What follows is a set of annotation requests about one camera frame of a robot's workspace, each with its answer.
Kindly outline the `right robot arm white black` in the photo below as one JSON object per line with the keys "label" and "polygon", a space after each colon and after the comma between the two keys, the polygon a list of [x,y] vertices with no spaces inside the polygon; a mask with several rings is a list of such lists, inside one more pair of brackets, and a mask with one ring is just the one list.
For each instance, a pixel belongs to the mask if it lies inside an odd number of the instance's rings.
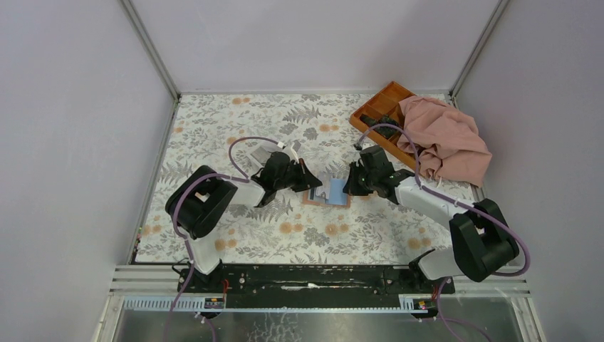
{"label": "right robot arm white black", "polygon": [[359,160],[349,164],[343,191],[355,197],[377,194],[449,230],[450,247],[428,251],[410,262],[413,270],[408,282],[417,293],[427,293],[437,280],[449,276],[464,275],[481,282],[520,253],[519,243],[504,229],[504,217],[494,201],[468,202],[438,192],[415,173],[396,170],[377,145],[361,150]]}

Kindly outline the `tan leather card holder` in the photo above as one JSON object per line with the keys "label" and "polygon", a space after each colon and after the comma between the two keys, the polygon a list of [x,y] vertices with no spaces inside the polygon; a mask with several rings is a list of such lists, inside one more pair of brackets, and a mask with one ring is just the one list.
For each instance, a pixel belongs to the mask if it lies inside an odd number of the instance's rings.
{"label": "tan leather card holder", "polygon": [[336,178],[332,176],[330,181],[330,197],[326,200],[325,204],[317,202],[311,202],[308,200],[308,191],[305,191],[302,196],[302,203],[314,206],[322,207],[337,207],[337,208],[349,208],[351,204],[350,196],[344,193],[343,188],[346,184],[344,179]]}

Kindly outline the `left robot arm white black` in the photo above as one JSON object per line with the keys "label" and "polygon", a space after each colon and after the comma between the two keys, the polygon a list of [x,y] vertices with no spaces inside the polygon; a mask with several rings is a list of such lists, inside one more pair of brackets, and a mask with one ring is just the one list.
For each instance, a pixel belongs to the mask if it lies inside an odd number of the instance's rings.
{"label": "left robot arm white black", "polygon": [[193,282],[205,293],[217,290],[221,274],[219,252],[214,247],[217,225],[229,205],[262,208],[277,192],[289,189],[305,192],[323,183],[301,158],[273,152],[250,178],[219,174],[211,167],[199,167],[168,198],[165,211],[173,228],[184,239],[187,253],[196,270]]}

